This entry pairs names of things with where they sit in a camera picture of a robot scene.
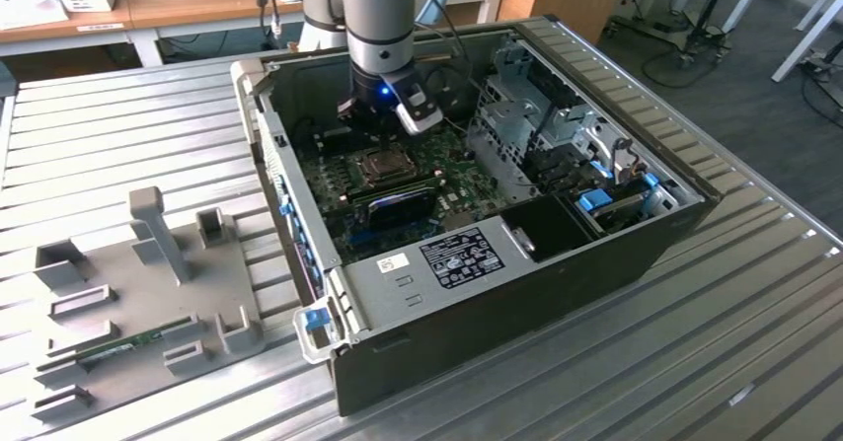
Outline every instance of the open computer tower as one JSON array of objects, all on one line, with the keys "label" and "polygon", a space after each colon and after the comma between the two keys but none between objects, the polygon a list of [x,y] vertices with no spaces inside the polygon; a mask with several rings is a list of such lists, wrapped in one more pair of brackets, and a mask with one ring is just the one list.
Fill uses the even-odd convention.
[{"label": "open computer tower", "polygon": [[337,117],[344,49],[261,60],[253,151],[342,415],[633,282],[720,199],[529,29],[461,40],[417,37],[448,117],[418,136]]}]

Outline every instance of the aluminum table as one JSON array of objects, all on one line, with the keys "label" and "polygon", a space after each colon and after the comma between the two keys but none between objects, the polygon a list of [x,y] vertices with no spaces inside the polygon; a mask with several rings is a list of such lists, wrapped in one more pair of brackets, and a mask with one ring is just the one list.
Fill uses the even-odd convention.
[{"label": "aluminum table", "polygon": [[[841,241],[561,25],[525,23],[726,193],[633,285],[454,372],[340,418],[325,366],[290,326],[297,296],[239,125],[231,58],[23,86],[3,112],[0,277],[58,234],[86,249],[132,237],[74,213],[157,184],[182,223],[237,217],[269,348],[47,439],[822,439],[843,434]],[[0,281],[3,436],[30,418],[42,295]]]}]

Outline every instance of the green circuit board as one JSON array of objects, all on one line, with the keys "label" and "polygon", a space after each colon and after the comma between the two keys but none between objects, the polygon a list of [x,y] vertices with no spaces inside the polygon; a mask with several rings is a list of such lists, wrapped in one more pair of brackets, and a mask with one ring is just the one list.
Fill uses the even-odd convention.
[{"label": "green circuit board", "polygon": [[[436,133],[412,137],[390,145],[410,158],[416,178],[410,185],[374,184],[368,180],[361,163],[380,148],[372,147],[330,158],[301,160],[317,205],[326,219],[342,261],[352,263],[392,249],[428,239],[496,214],[508,205],[496,181],[466,154],[464,139],[442,127]],[[434,187],[433,212],[424,219],[396,229],[370,232],[361,229],[365,207],[374,198],[397,195],[414,188]],[[349,204],[356,193],[374,195]]]}]

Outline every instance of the blue latch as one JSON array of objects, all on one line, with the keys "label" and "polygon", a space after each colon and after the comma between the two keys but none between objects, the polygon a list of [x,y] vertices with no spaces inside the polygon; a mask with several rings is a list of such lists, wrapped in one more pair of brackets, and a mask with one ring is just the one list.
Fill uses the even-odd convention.
[{"label": "blue latch", "polygon": [[659,177],[656,177],[652,173],[648,173],[647,175],[644,175],[644,182],[652,189],[659,185]]},{"label": "blue latch", "polygon": [[615,174],[611,172],[611,170],[604,166],[601,162],[599,162],[597,160],[592,160],[591,163],[592,163],[592,166],[597,168],[597,171],[601,172],[601,175],[604,175],[604,178],[608,178],[608,179],[615,178]]},{"label": "blue latch", "polygon": [[328,326],[330,323],[330,314],[328,313],[328,308],[318,308],[317,310],[310,310],[305,313],[305,318],[307,320],[307,324],[305,325],[305,329],[307,332],[317,330]]},{"label": "blue latch", "polygon": [[278,210],[281,211],[281,215],[282,216],[290,215],[290,213],[293,213],[293,203],[291,202],[286,202],[285,204],[281,205]]},{"label": "blue latch", "polygon": [[607,204],[611,204],[611,202],[611,196],[603,189],[595,189],[592,191],[584,192],[580,196],[580,205],[588,212],[592,212],[595,209],[604,207]]}]

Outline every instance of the warning label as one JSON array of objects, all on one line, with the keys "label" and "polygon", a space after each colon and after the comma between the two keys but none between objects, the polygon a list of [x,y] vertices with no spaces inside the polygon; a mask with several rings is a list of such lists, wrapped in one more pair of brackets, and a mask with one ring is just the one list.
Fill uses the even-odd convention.
[{"label": "warning label", "polygon": [[445,288],[454,288],[505,267],[478,228],[421,246],[421,253]]}]

